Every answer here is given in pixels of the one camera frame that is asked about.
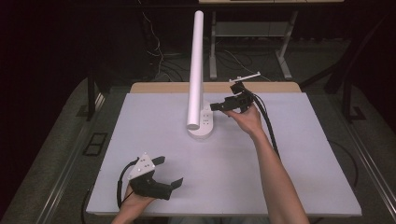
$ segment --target fingers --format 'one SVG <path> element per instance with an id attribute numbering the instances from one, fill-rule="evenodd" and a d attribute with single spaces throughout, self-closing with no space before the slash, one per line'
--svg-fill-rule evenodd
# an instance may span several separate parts
<path id="1" fill-rule="evenodd" d="M 235 115 L 238 114 L 238 113 L 236 113 L 236 112 L 233 111 L 233 110 L 227 110 L 227 111 L 221 111 L 221 112 L 223 112 L 225 115 L 227 115 L 227 116 L 229 116 L 229 117 L 232 117 L 232 118 L 234 118 Z"/>

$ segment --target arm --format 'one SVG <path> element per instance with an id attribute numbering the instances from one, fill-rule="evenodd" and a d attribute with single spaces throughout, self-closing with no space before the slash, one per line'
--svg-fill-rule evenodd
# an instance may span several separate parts
<path id="1" fill-rule="evenodd" d="M 256 147 L 262 191 L 271 223 L 309 223 L 291 179 L 262 129 L 261 114 L 255 105 L 245 113 L 224 111 L 249 134 Z"/>
<path id="2" fill-rule="evenodd" d="M 113 219 L 112 224 L 129 224 L 133 223 L 146 207 L 155 199 L 149 197 L 142 197 L 132 193 L 131 186 L 125 192 L 125 199 L 122 203 L 119 213 Z"/>

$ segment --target white tabletop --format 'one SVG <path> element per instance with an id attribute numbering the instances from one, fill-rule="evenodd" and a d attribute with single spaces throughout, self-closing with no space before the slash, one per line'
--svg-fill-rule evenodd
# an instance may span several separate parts
<path id="1" fill-rule="evenodd" d="M 205 93 L 220 103 L 230 93 Z M 281 160 L 303 203 L 315 217 L 360 216 L 361 207 L 332 153 L 304 93 L 258 93 L 272 122 Z M 147 152 L 165 156 L 154 179 L 170 184 L 184 177 L 169 201 L 156 200 L 143 216 L 266 215 L 259 165 L 252 141 L 233 119 L 215 112 L 204 141 L 187 133 L 187 93 L 126 96 L 87 212 L 116 214 L 117 181 L 124 166 Z M 127 185 L 124 177 L 124 188 Z"/>

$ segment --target wire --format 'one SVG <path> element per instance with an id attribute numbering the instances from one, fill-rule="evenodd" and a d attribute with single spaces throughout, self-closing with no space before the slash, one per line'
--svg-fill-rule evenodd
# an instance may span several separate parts
<path id="1" fill-rule="evenodd" d="M 178 77 L 180 78 L 180 80 L 181 80 L 182 82 L 184 82 L 183 76 L 182 76 L 175 68 L 169 67 L 169 66 L 164 65 L 164 64 L 163 64 L 163 67 L 168 68 L 168 69 L 172 70 L 173 72 L 175 72 L 175 73 L 178 75 Z"/>
<path id="2" fill-rule="evenodd" d="M 162 78 L 163 76 L 167 76 L 170 82 L 175 82 L 170 76 L 169 74 L 167 74 L 166 72 L 163 71 L 163 74 L 161 76 L 157 76 L 154 79 L 152 79 L 151 81 L 156 81 L 160 78 Z"/>
<path id="3" fill-rule="evenodd" d="M 170 62 L 170 61 L 164 61 L 164 63 L 171 63 L 172 65 L 178 67 L 181 71 L 189 71 L 190 72 L 190 69 L 184 68 L 184 67 L 178 65 L 177 63 L 173 63 L 173 62 Z"/>
<path id="4" fill-rule="evenodd" d="M 169 71 L 168 70 L 161 70 L 161 71 L 163 72 L 164 75 L 166 75 L 169 78 L 169 81 L 171 81 L 171 82 L 176 82 L 177 81 L 177 80 L 174 80 L 173 79 L 174 76 L 171 76 L 171 73 L 169 73 L 170 70 Z M 180 80 L 183 81 L 183 77 L 179 73 L 177 73 L 177 75 L 180 78 Z"/>
<path id="5" fill-rule="evenodd" d="M 223 56 L 216 54 L 216 59 L 219 63 L 221 63 L 224 67 L 232 69 L 232 70 L 243 70 L 243 67 L 238 66 L 237 68 L 233 68 L 227 64 L 224 63 L 224 61 L 228 61 L 226 58 L 224 58 Z"/>
<path id="6" fill-rule="evenodd" d="M 152 52 L 148 51 L 149 54 L 153 55 L 153 56 L 161 56 L 160 61 L 158 62 L 158 73 L 156 76 L 158 76 L 161 73 L 161 63 L 163 62 L 163 53 L 161 52 L 161 42 L 160 42 L 160 38 L 158 38 L 158 36 L 155 35 L 154 30 L 152 28 L 152 22 L 151 20 L 149 20 L 149 18 L 146 16 L 146 13 L 142 11 L 142 15 L 145 18 L 146 21 L 148 21 L 149 23 L 149 27 L 151 30 L 152 35 L 155 37 L 155 39 L 157 40 L 157 48 L 155 50 L 158 50 L 159 55 L 155 55 Z"/>
<path id="7" fill-rule="evenodd" d="M 85 209 L 84 208 L 85 208 L 85 204 L 87 203 L 88 196 L 91 193 L 91 189 L 92 189 L 93 185 L 94 184 L 92 184 L 91 187 L 87 189 L 87 192 L 85 193 L 84 199 L 82 200 L 81 210 L 80 210 L 80 218 L 81 218 L 81 223 L 82 224 L 86 224 L 86 222 L 85 222 Z"/>
<path id="8" fill-rule="evenodd" d="M 121 202 L 121 204 L 123 204 L 132 194 L 134 193 L 134 191 L 132 190 L 131 193 L 129 193 Z"/>
<path id="9" fill-rule="evenodd" d="M 353 162 L 353 167 L 355 169 L 355 178 L 353 181 L 353 189 L 355 189 L 358 186 L 358 180 L 359 180 L 359 167 L 358 167 L 358 163 L 356 162 L 355 158 L 353 158 L 353 155 L 345 148 L 343 147 L 341 144 L 334 142 L 333 140 L 327 140 L 329 143 L 332 143 L 336 146 L 338 146 L 339 148 L 343 149 L 343 151 L 348 155 L 348 157 L 352 160 Z M 319 217 L 317 220 L 311 222 L 311 224 L 318 224 L 321 220 L 323 220 L 324 217 Z"/>
<path id="10" fill-rule="evenodd" d="M 120 174 L 120 179 L 117 182 L 117 205 L 119 206 L 119 208 L 122 205 L 122 200 L 121 200 L 122 178 L 123 178 L 125 172 L 128 170 L 128 168 L 135 165 L 138 161 L 139 161 L 139 158 L 137 158 L 135 161 L 131 161 L 130 163 L 128 163 L 128 165 L 126 165 L 124 167 L 124 169 L 122 170 L 122 172 Z"/>
<path id="11" fill-rule="evenodd" d="M 266 79 L 267 81 L 272 81 L 271 79 L 269 79 L 268 77 L 265 77 L 265 76 L 259 76 L 259 77 L 262 77 L 262 78 Z"/>
<path id="12" fill-rule="evenodd" d="M 235 59 L 235 61 L 236 61 L 239 65 L 241 65 L 241 67 L 243 67 L 245 70 L 247 70 L 249 73 L 251 73 L 251 74 L 256 74 L 255 72 L 253 72 L 253 71 L 247 69 L 241 62 L 239 62 L 239 60 L 238 60 L 230 51 L 228 51 L 228 50 L 225 49 L 224 52 L 230 54 L 230 55 Z"/>
<path id="13" fill-rule="evenodd" d="M 279 151 L 277 149 L 275 136 L 274 136 L 274 130 L 272 128 L 271 121 L 268 118 L 267 108 L 265 107 L 264 101 L 262 100 L 262 98 L 260 98 L 260 96 L 254 94 L 253 92 L 251 92 L 250 90 L 246 89 L 245 87 L 238 86 L 238 88 L 240 88 L 240 89 L 244 90 L 245 92 L 247 92 L 253 98 L 254 103 L 256 103 L 256 105 L 259 107 L 260 111 L 262 112 L 262 117 L 264 118 L 265 123 L 267 124 L 268 133 L 270 134 L 270 138 L 271 138 L 271 142 L 272 142 L 272 145 L 273 145 L 274 152 L 280 158 Z"/>

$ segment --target white pipe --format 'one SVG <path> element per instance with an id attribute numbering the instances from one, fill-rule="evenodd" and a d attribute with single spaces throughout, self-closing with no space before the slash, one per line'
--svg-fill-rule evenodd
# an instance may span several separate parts
<path id="1" fill-rule="evenodd" d="M 200 113 L 203 106 L 203 38 L 204 13 L 196 11 L 192 36 L 189 112 L 187 115 L 187 129 L 189 130 L 200 128 Z"/>

